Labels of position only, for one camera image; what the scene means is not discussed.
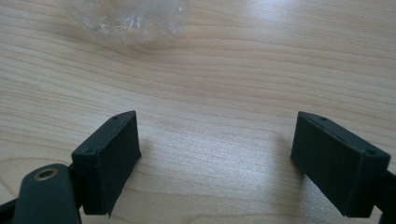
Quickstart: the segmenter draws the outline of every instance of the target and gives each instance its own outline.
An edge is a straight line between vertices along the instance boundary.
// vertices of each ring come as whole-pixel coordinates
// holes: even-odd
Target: dark green plastic part
[[[55,171],[48,179],[42,171]],[[13,224],[80,223],[67,166],[52,164],[27,175],[21,183]]]
[[[134,111],[109,119],[72,153],[75,173],[86,185],[85,214],[111,215],[140,157]]]
[[[329,119],[300,112],[291,158],[343,216],[369,217],[390,155]]]
[[[0,205],[0,223],[1,224],[11,224],[12,218],[14,217],[15,206],[17,200],[14,199],[8,203]]]

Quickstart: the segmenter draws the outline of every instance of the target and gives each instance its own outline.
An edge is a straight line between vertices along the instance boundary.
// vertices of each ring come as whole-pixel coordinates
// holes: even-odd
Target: wood grain
[[[0,0],[0,203],[136,110],[143,158],[111,219],[377,223],[346,218],[290,161],[299,110],[393,157],[396,2],[191,1],[179,38],[95,44],[50,0]]]

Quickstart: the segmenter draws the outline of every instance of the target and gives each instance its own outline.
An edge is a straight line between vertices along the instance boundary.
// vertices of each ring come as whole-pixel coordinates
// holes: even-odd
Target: metal ring
[[[41,170],[40,172],[37,172],[35,174],[35,180],[36,181],[43,181],[43,180],[48,180],[58,174],[58,169],[56,168],[47,168],[44,170]]]

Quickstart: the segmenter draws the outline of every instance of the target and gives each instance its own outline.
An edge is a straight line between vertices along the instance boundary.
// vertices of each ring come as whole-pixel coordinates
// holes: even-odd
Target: clear plastic bag
[[[57,1],[93,38],[110,45],[173,37],[189,14],[189,0]]]

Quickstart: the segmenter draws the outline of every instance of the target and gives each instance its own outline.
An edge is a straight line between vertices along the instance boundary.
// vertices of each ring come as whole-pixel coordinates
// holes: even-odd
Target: light wooden surface
[[[290,161],[297,112],[396,158],[396,2],[191,1],[177,39],[104,47],[50,0],[0,0],[0,203],[112,115],[143,158],[111,219],[377,223],[342,217]]]

